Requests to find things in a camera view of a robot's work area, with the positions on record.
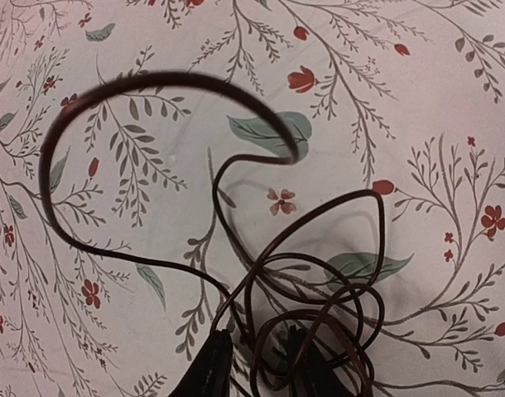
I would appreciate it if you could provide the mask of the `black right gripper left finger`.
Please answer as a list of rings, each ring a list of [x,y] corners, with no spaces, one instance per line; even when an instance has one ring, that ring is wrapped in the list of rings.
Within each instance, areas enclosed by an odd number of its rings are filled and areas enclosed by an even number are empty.
[[[212,332],[170,397],[229,397],[233,342],[228,330]]]

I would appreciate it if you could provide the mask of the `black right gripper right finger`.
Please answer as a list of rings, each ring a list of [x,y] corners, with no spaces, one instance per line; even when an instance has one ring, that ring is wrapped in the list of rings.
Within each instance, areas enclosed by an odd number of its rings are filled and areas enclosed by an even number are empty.
[[[291,326],[286,343],[287,360],[292,364],[303,345],[307,331]],[[312,342],[301,357],[289,384],[289,396],[351,396],[318,347]]]

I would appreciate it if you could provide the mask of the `floral patterned table mat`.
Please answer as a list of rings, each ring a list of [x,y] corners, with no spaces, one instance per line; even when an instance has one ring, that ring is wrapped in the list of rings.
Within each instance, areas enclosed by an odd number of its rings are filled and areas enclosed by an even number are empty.
[[[220,185],[252,258],[336,196],[383,196],[375,396],[505,396],[505,1],[0,1],[0,396],[166,396],[209,334],[212,285],[76,251],[41,208],[55,117],[159,69],[221,76],[289,123],[299,163],[236,164]],[[211,182],[280,149],[225,98],[124,93],[60,140],[55,213],[232,289],[247,262]]]

